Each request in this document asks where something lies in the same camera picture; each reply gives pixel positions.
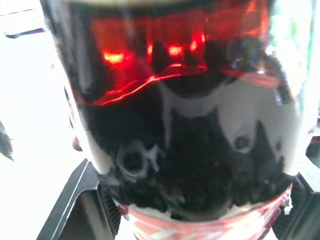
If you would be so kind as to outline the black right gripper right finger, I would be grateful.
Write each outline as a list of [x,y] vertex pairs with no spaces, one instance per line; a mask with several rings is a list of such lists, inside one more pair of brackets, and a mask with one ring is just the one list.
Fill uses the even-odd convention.
[[279,240],[320,238],[320,137],[312,137],[305,155],[306,165],[293,179],[290,214],[282,213],[272,230]]

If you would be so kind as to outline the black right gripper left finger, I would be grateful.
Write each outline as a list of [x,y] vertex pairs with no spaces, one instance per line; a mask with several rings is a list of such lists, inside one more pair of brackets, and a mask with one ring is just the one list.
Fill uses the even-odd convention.
[[39,240],[113,240],[121,213],[102,189],[90,161],[72,172],[46,222]]

